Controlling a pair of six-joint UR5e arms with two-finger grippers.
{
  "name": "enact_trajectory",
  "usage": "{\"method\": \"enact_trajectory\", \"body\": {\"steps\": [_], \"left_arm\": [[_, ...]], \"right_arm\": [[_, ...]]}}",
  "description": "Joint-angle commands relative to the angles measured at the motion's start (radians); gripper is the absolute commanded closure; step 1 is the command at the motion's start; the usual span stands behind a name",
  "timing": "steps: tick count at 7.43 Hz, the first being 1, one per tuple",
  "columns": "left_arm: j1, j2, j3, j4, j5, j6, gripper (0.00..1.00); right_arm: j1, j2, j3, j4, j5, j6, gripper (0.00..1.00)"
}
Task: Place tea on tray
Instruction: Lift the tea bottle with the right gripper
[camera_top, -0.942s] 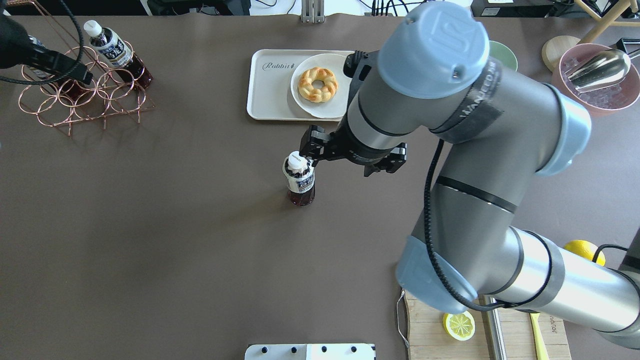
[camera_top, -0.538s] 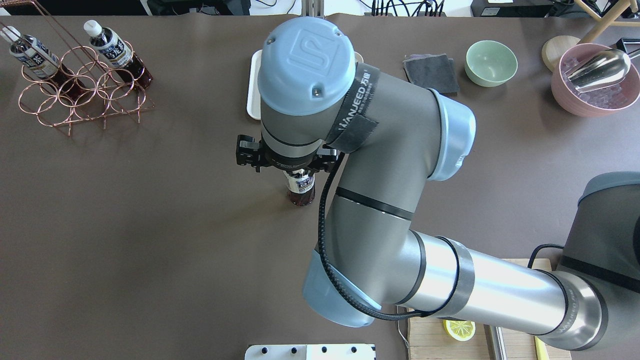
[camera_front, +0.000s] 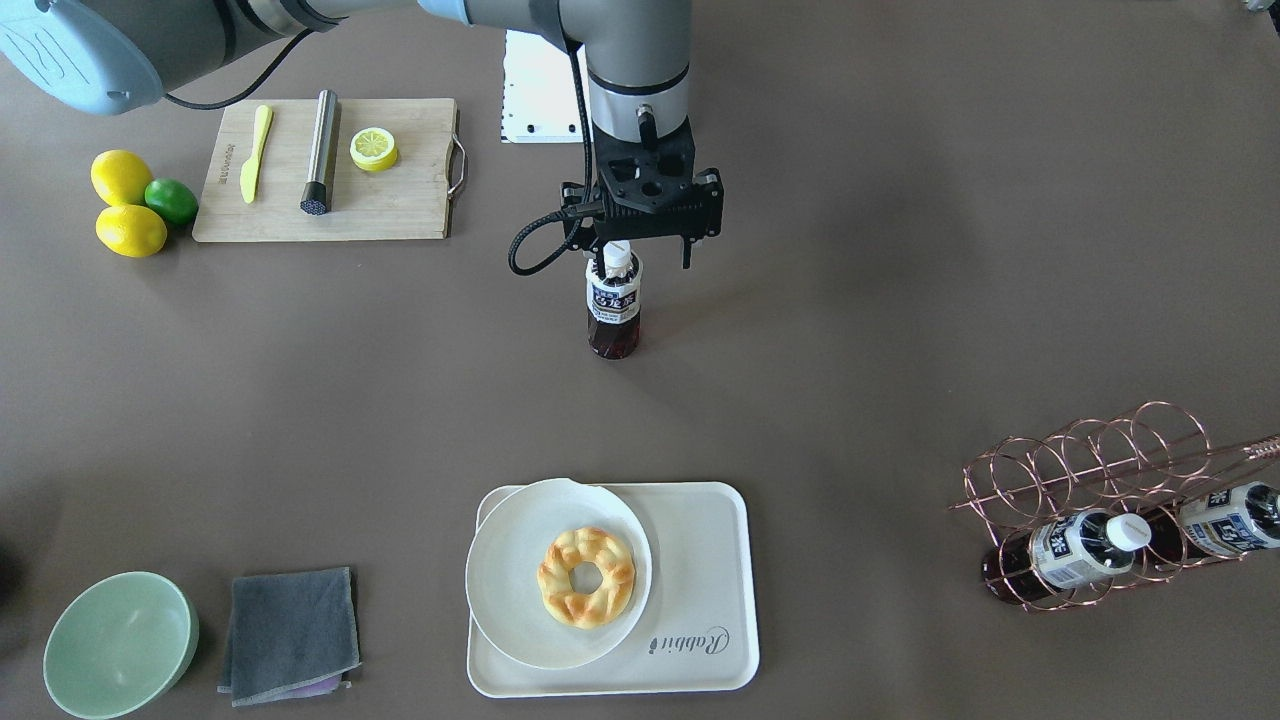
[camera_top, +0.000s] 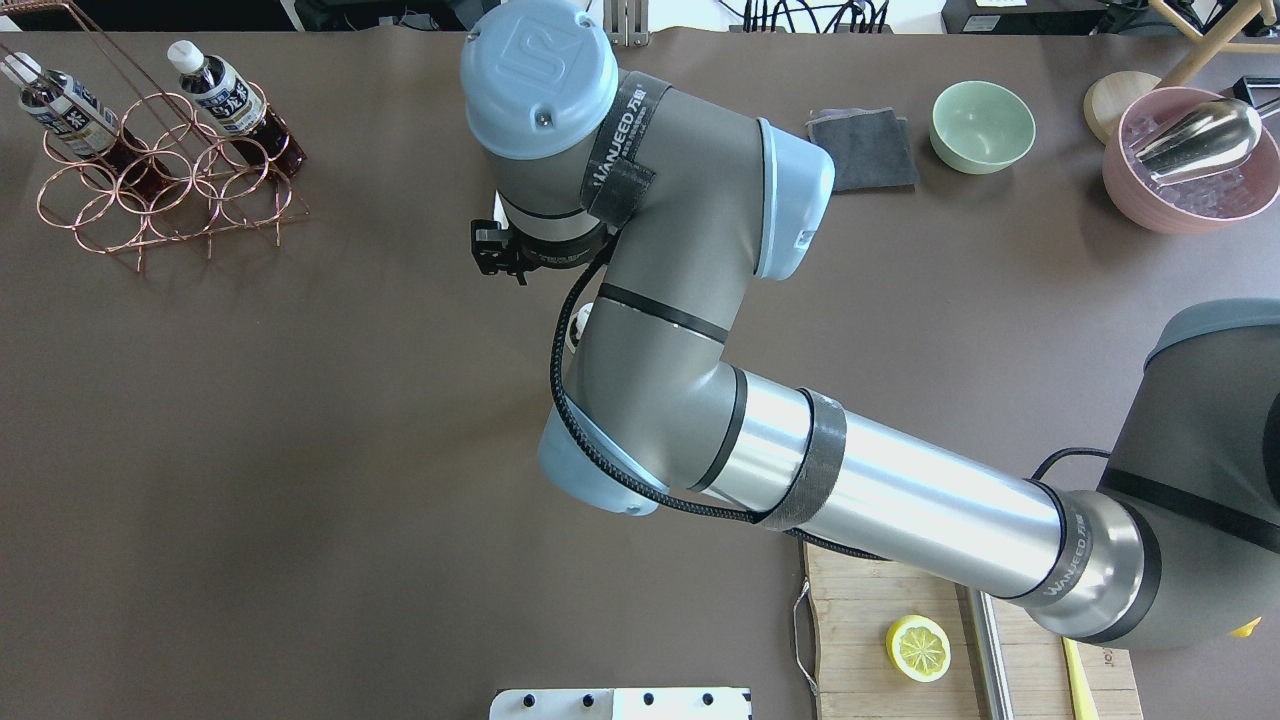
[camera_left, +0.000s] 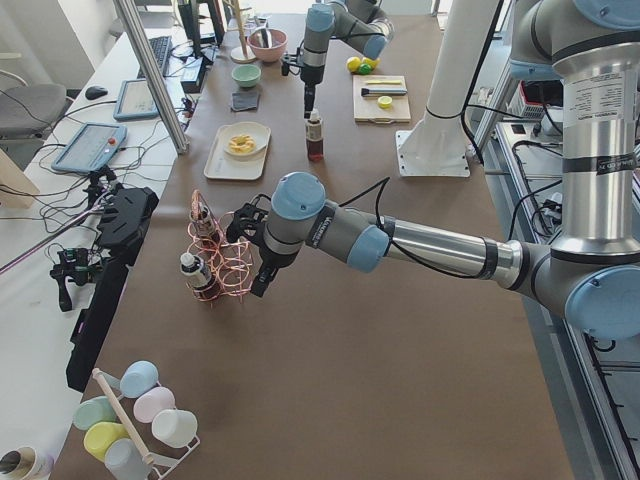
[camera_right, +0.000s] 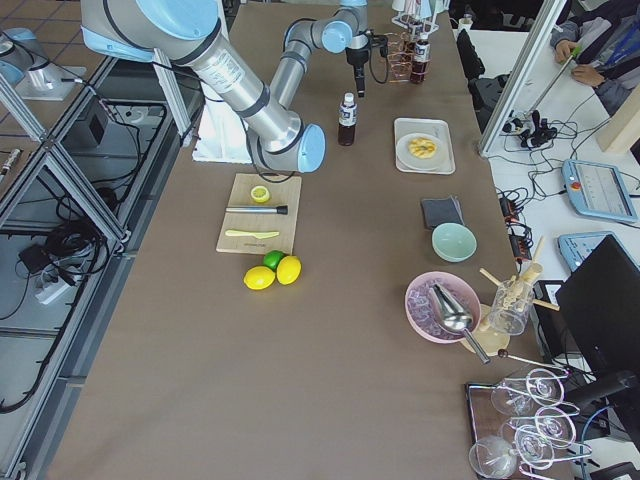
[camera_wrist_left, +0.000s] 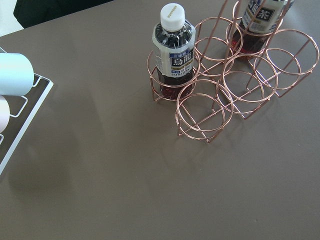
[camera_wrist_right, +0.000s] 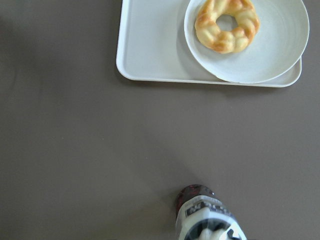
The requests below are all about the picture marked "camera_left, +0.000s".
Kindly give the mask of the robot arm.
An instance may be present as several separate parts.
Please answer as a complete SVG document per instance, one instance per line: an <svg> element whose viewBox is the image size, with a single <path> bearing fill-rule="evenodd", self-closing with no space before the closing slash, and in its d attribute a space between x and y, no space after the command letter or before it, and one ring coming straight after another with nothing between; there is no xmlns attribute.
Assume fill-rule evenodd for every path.
<svg viewBox="0 0 640 480"><path fill-rule="evenodd" d="M377 1L320 1L305 20L304 114L327 62L330 38L377 59L393 28ZM494 33L501 1L454 4L426 113L396 142L410 174L462 173L454 118L464 109ZM314 175L292 172L271 209L234 213L232 227L259 248L251 293L262 296L277 271L306 245L371 272L384 256L462 279L493 280L597 339L639 335L639 240L632 229L632 180L639 78L639 1L516 1L510 73L517 80L563 81L562 224L551 245L499 242L400 221L326 199Z"/></svg>
<svg viewBox="0 0 640 480"><path fill-rule="evenodd" d="M314 109L316 86L324 77L332 39L376 60L393 39L394 27L376 1L321 1L306 13L302 46L296 60L304 83L304 118Z"/></svg>

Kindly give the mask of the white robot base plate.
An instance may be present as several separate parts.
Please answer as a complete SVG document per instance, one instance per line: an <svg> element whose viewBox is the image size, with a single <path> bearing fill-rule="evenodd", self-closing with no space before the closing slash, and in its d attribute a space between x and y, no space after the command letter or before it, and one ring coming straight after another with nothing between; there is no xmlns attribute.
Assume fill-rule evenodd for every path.
<svg viewBox="0 0 640 480"><path fill-rule="evenodd" d="M403 177L469 177L467 138L455 131L409 131L395 133L399 173Z"/></svg>

